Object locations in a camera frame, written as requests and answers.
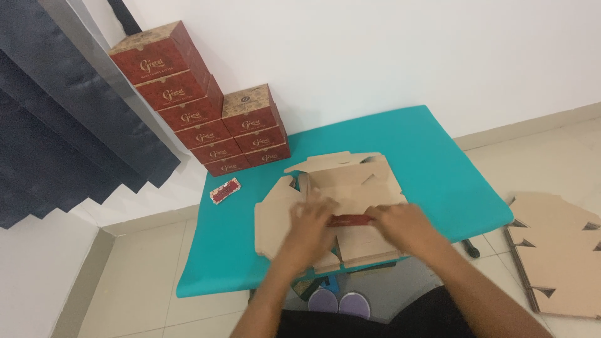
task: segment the small card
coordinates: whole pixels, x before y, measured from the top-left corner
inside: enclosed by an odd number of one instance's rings
[[[213,203],[219,204],[222,200],[225,200],[226,197],[240,190],[241,187],[242,185],[240,185],[240,182],[238,182],[238,180],[234,177],[233,179],[227,181],[224,185],[211,191],[209,196],[211,197]]]
[[[328,227],[368,226],[373,220],[368,215],[339,215],[332,216]]]

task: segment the shoe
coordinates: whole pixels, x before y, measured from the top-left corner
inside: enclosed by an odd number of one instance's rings
[[[309,297],[309,311],[338,312],[338,300],[330,290],[317,289]]]
[[[371,315],[369,303],[365,297],[356,292],[349,292],[340,299],[338,312],[364,319],[369,319]]]

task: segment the baseboard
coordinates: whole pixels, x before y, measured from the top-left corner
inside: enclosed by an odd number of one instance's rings
[[[56,321],[51,338],[77,338],[114,243],[115,236],[99,229]]]
[[[488,146],[601,117],[601,102],[454,138],[461,150]]]
[[[198,216],[198,207],[199,204],[195,204],[177,210],[161,212],[159,214],[149,215],[135,220],[111,224],[110,226],[102,227],[102,229],[113,236],[123,236],[128,233],[148,230],[164,226],[165,224],[196,218]]]

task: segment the table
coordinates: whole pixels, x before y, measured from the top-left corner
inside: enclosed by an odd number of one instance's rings
[[[194,240],[176,294],[192,297],[257,287],[269,260],[254,250],[254,206],[284,169],[307,156],[349,150],[386,156],[403,193],[435,228],[456,242],[513,220],[505,202],[457,147],[426,106],[396,109],[289,136],[292,157],[212,177],[207,174]],[[218,205],[209,191],[236,177],[242,189]],[[371,265],[346,269],[338,274]],[[308,271],[307,278],[315,276]]]

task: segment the red printed box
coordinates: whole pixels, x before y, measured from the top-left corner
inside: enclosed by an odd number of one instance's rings
[[[220,159],[215,162],[204,164],[207,171],[213,176],[221,176],[234,171],[248,169],[251,167],[244,155],[232,156],[230,158]]]
[[[207,96],[212,77],[194,59],[189,70],[138,84],[136,89],[158,111]]]
[[[236,156],[242,153],[234,138],[207,144],[206,146],[190,149],[192,154],[202,163],[211,163],[218,159]]]
[[[180,131],[195,124],[221,119],[223,102],[224,95],[221,93],[215,78],[211,76],[207,96],[161,109],[158,113],[172,130]]]
[[[108,54],[133,85],[182,72],[200,56],[181,21],[128,36]]]
[[[175,135],[187,149],[194,149],[231,138],[230,132],[221,119],[183,129],[176,132]]]
[[[256,167],[261,164],[279,161],[290,157],[290,147],[288,143],[278,144],[269,148],[255,150],[254,152],[245,153],[248,163],[251,167]]]
[[[279,113],[264,84],[224,95],[221,118],[230,134],[239,136],[278,125]]]
[[[275,126],[260,131],[234,137],[243,153],[275,146],[286,142],[286,131],[281,126]]]

